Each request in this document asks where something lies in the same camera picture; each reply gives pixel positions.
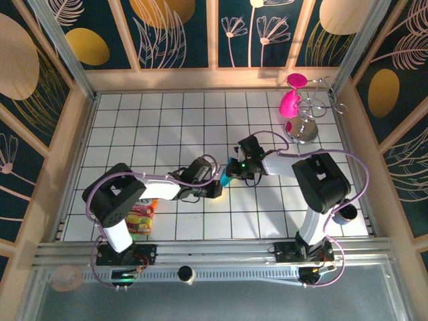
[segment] leaf pattern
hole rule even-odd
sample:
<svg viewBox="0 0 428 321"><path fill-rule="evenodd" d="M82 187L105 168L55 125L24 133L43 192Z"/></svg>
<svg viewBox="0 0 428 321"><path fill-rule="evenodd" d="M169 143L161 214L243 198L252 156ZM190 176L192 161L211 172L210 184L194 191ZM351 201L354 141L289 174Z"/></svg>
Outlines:
<svg viewBox="0 0 428 321"><path fill-rule="evenodd" d="M56 22L65 27L71 27L82 12L83 0L47 0Z"/></svg>
<svg viewBox="0 0 428 321"><path fill-rule="evenodd" d="M175 11L171 12L165 1L165 16L155 1L148 0L148 5L150 10L147 10L145 2L137 0L136 6L145 22L140 23L133 18L140 34L138 59L141 66L148 69L173 68L178 62L178 68L181 68L187 52L186 35L181 18Z"/></svg>

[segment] white flower drawing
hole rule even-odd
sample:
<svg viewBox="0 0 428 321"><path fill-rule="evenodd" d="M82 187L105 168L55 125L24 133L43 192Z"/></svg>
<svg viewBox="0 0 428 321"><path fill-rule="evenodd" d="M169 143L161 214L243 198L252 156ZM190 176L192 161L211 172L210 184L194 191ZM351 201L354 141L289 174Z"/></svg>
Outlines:
<svg viewBox="0 0 428 321"><path fill-rule="evenodd" d="M35 183L29 181L28 179L24 179L22 176L19 176L17 173L13 172L13 163L16 159L16 154L18 150L18 138L13 135L9 136L9 140L6 139L6 135L0 133L0 175L14 175L17 178L25 181L26 183L35 185ZM0 190L5 191L13 196L19 197L20 199L24 199L26 201L30 200L30 197L22 195L21 193L12 191L7 187L0 185ZM6 217L0 217L0 219L5 219L9 221L21 221L21 219L12 219Z"/></svg>
<svg viewBox="0 0 428 321"><path fill-rule="evenodd" d="M265 45L271 43L280 43L290 40L291 33L287 32L288 23L287 18L272 17L269 23L266 24L266 16L257 18L257 30L259 32L261 43L261 67L263 67L263 53Z"/></svg>
<svg viewBox="0 0 428 321"><path fill-rule="evenodd" d="M294 0L249 0L253 7L251 11L251 19L249 23L249 39L248 39L248 67L251 67L251 40L253 35L254 13L257 8L273 7L274 5L289 5Z"/></svg>
<svg viewBox="0 0 428 321"><path fill-rule="evenodd" d="M230 60L232 62L232 67L235 67L230 39L233 37L246 35L248 33L248 29L244 28L245 23L243 22L242 17L239 17L239 18L233 17L230 20L228 17L224 17L221 19L221 25L223 26L223 30L226 33L227 41L229 43L229 54L230 54Z"/></svg>

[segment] purple cable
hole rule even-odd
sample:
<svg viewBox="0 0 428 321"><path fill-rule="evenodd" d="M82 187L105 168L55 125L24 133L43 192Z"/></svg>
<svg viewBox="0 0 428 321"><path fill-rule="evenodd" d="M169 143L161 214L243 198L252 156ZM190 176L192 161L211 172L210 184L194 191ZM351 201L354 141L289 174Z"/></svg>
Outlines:
<svg viewBox="0 0 428 321"><path fill-rule="evenodd" d="M363 167L363 169L364 169L364 171L366 173L366 181L364 182L364 187L361 189L361 191L358 192L357 195L355 195L355 197L353 197L349 202L341 204L339 207L333 209L330 212L330 214L328 215L327 220L324 223L324 226L322 228L322 231L323 231L324 234L326 234L327 225L330 222L330 220L333 217L333 215L336 214L339 210L341 210L344 207L346 207L349 204L351 204L353 201L356 201L357 199L359 199L366 192L366 190L368 188L368 182L370 180L367 166L364 164L364 162L362 161L362 159L359 158L358 156L356 156L355 154L352 154L351 152L346 152L345 150L340 150L340 149L317 150L317 151L314 151L314 152L307 152L306 154L301 154L301 155L298 155L298 154L281 154L281 153L278 153L278 156L281 156L281 157L300 158L300 157L308 157L308 156L317 155L317 154L326 154L328 152L338 152L340 154L345 154L346 156L350 156L353 159L355 159ZM340 252L342 253L342 258L343 258L342 268L340 269L339 274L333 280L331 280L331 281L329 281L327 283L324 283L324 284L314 284L314 285L311 285L313 288L322 288L324 286L329 286L329 285L333 284L334 282L336 282L337 280L340 279L340 277L342 276L343 272L345 271L346 259L345 259L345 252L343 250L343 247L339 244L339 242L337 242L337 240L335 240L331 236L329 236L329 235L326 234L326 237L331 242L333 242L334 244L336 244L336 246L339 248Z"/></svg>
<svg viewBox="0 0 428 321"><path fill-rule="evenodd" d="M142 177L142 178L146 178L146 179L155 179L158 181L169 181L169 182L173 182L179 185L184 185L184 186L188 186L188 187L204 187L205 185L208 185L209 183L211 183L212 181L214 181L214 178L219 174L220 171L220 166L218 165L217 161L215 160L214 157L212 157L209 154L204 154L201 157L209 157L211 158L211 160L214 162L215 165L215 172L214 175L205 183L201 183L201 184L188 184L188 183L184 183L182 181L179 181L177 179L174 179L168 175L147 175L146 173L134 173L134 172L121 172L121 173L114 173L111 175L108 175L107 177L104 177L101 181L98 182L97 185L95 185L95 187L92 189L91 193L88 196L88 200L86 201L86 217L92 222L95 223L97 225L99 225L99 222L95 219L93 219L91 217L91 210L90 210L90 204L92 202L92 199L94 198L95 192L101 187L101 185L103 185L106 181L109 181L110 179L113 179L114 177L119 177L119 176L135 176L135 177Z"/></svg>
<svg viewBox="0 0 428 321"><path fill-rule="evenodd" d="M98 184L95 185L95 187L92 189L91 193L88 196L88 200L86 201L86 217L93 223L95 223L99 230L100 233L102 235L98 236L96 238L96 241L94 242L94 246L92 247L92 251L91 251L91 258L90 258L90 265L91 265L91 270L92 273L94 274L95 279L100 282L103 286L106 286L107 288L110 289L115 289L118 290L120 288L114 287L113 285L104 282L103 280L101 280L97 273L95 272L95 266L94 266L94 257L95 257L95 249L97 248L97 244L98 242L101 242L103 238L106 238L106 235L102 229L102 227L100 226L99 222L93 218L90 217L90 204L92 202L92 199L94 198L95 192L101 187L101 185L103 185L106 181L113 179L114 177L119 177L119 176L135 176L135 177L142 177L142 178L147 178L147 179L156 179L156 180L162 180L162 181L170 181L170 182L174 182L180 185L184 185L184 186L188 186L188 187L203 187L205 185L208 185L209 183L211 183L214 178L219 174L220 171L220 166L218 165L217 161L215 160L214 157L212 157L209 154L204 154L201 157L209 157L211 158L211 160L214 162L215 165L215 172L214 175L205 183L201 183L201 184L188 184L188 183L184 183L181 181L178 181L176 179L173 179L172 177L168 176L168 175L146 175L145 173L134 173L134 172L121 172L121 173L114 173L111 175L108 175L107 177L104 177L101 181L98 182Z"/></svg>
<svg viewBox="0 0 428 321"><path fill-rule="evenodd" d="M287 145L287 148L281 148L281 150L288 150L290 148L290 144L288 143L288 141L283 136L281 136L280 134L278 134L276 132L272 132L271 130L259 130L258 132L254 132L251 135L261 134L263 132L268 133L268 134L273 134L275 136L280 137L283 140L283 142Z"/></svg>

